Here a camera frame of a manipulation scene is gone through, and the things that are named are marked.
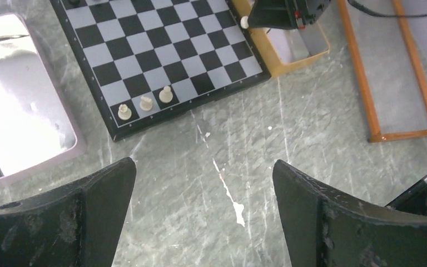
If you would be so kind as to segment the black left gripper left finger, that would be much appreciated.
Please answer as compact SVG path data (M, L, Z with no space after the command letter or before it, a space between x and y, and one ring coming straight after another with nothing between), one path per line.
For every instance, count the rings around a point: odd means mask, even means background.
M111 266L136 179L125 157L0 206L0 266Z

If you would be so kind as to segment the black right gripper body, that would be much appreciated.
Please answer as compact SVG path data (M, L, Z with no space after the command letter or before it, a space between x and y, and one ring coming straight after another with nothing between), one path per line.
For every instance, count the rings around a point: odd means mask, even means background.
M250 28L304 29L315 24L331 0L258 0L247 16Z

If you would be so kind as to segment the white chess bishop piece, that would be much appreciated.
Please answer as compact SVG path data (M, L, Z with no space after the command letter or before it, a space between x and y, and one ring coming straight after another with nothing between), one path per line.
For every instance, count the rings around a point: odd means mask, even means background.
M158 95L162 103L170 103L173 100L173 92L170 86L165 86Z

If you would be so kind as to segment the white chess knight piece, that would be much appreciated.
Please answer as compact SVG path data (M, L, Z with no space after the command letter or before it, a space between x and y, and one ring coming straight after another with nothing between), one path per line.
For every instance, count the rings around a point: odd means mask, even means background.
M151 111L153 109L153 99L148 96L141 96L140 109L143 111Z

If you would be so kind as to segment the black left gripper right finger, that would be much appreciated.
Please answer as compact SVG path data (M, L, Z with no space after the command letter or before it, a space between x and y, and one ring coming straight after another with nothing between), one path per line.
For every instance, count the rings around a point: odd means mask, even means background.
M385 206L282 160L272 179L292 266L427 266L427 175Z

